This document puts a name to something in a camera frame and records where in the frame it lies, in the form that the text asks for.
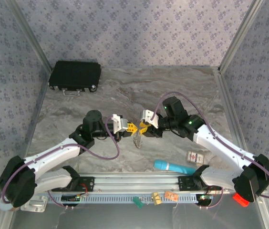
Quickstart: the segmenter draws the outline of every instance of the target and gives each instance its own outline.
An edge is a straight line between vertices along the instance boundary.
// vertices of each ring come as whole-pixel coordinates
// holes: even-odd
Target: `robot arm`
[[[113,123],[107,126],[117,142],[122,137],[133,135],[136,131],[134,125],[121,116],[114,114],[111,119]],[[29,201],[34,194],[76,183],[79,175],[71,167],[64,167],[56,172],[46,172],[82,154],[85,150],[80,146],[91,148],[95,137],[108,137],[108,135],[102,122],[102,114],[92,110],[83,119],[83,124],[58,145],[24,159],[19,156],[13,157],[0,177],[0,190],[3,191],[10,177],[14,176],[5,190],[4,200],[0,200],[0,208],[17,208]]]
[[[194,173],[192,184],[199,188],[213,185],[234,188],[242,198],[249,202],[254,202],[266,189],[269,185],[269,176],[256,165],[221,144],[211,135],[202,118],[187,114],[179,99],[175,96],[167,98],[163,101],[163,106],[167,114],[166,117],[157,114],[151,120],[154,114],[152,111],[142,112],[141,121],[143,123],[140,126],[144,126],[144,129],[140,131],[141,134],[147,137],[162,137],[164,131],[172,131],[179,137],[186,137],[204,146],[223,158],[234,169],[232,172],[228,172],[203,165]],[[216,131],[213,130],[213,132],[229,147],[258,162],[269,171],[269,160],[264,155],[255,156],[232,144]]]

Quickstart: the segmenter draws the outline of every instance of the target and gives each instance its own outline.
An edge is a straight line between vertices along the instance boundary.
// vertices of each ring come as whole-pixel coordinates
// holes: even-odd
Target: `table surface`
[[[79,97],[69,97],[64,96],[61,91],[47,90],[29,155],[42,152],[67,138],[82,123],[85,114],[90,110],[101,111],[104,119],[111,114],[118,114],[123,115],[123,118],[128,121],[138,124],[141,111],[154,110],[159,98],[169,91],[186,94],[203,111],[212,127],[231,140],[211,68],[104,68],[95,93],[82,93]],[[180,100],[189,114],[197,114],[197,111],[185,99],[180,98]],[[159,111],[161,114],[165,114],[163,108]],[[137,149],[132,137],[123,138],[119,142],[121,154],[116,160],[104,161],[85,153],[54,169],[71,165],[79,173],[157,171],[153,168],[155,159],[198,167],[186,162],[188,151],[204,154],[205,164],[230,169],[226,162],[202,146],[188,139],[179,138],[170,132],[164,133],[163,138],[143,137],[142,141],[142,148]],[[103,141],[96,140],[91,150],[106,157],[116,154],[116,148],[109,138]],[[250,204],[247,208],[242,208],[229,195],[224,197],[219,206],[209,210],[199,211],[196,205],[190,204],[182,204],[177,207],[180,208],[179,214],[176,214],[176,210],[172,210],[171,205],[161,207],[149,205],[144,209],[138,209],[127,204],[97,204],[89,206],[87,210],[83,208],[72,212],[65,212],[64,209],[50,205],[42,214],[17,212],[14,215],[12,228],[23,228],[24,224],[30,229],[60,229],[66,228],[68,224],[72,224],[72,228],[95,229],[264,227],[255,203]]]

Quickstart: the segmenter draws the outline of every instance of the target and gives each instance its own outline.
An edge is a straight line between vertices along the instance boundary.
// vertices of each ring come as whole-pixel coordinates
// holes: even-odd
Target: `red object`
[[[236,200],[236,202],[238,202],[243,207],[247,207],[249,205],[249,201],[245,200],[238,193],[233,196],[233,199]]]
[[[81,186],[83,186],[86,190],[85,190],[85,194],[88,193],[88,189],[87,186],[84,183],[80,183]]]

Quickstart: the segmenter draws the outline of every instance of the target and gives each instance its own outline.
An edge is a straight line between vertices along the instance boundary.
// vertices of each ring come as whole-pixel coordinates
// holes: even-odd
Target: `yellow block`
[[[147,127],[141,129],[139,132],[140,132],[140,135],[142,135],[143,133],[145,133],[147,131]]]
[[[127,132],[131,133],[131,136],[134,135],[137,132],[138,128],[133,123],[128,123],[128,129]]]
[[[161,198],[159,196],[159,193],[153,192],[152,193],[152,199],[155,205],[162,204]]]
[[[140,123],[140,127],[145,128],[151,126],[150,124],[146,125],[144,122]]]

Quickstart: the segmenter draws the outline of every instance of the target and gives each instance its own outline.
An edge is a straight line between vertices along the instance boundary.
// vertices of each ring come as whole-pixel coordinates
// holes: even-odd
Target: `small box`
[[[191,163],[203,165],[205,162],[205,156],[203,154],[199,154],[193,151],[188,151],[187,161]]]
[[[51,73],[49,87],[60,91],[95,92],[101,76],[98,63],[58,61]]]

